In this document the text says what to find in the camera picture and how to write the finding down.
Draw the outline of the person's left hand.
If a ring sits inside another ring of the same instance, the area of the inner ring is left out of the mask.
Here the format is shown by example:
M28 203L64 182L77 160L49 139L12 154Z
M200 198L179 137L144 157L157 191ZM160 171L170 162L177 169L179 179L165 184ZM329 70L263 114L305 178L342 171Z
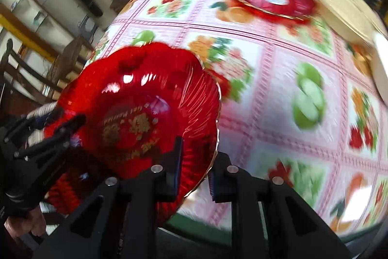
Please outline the person's left hand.
M46 221L40 206L37 206L29 211L26 218L8 217L4 227L13 239L29 232L35 236L42 236L46 230Z

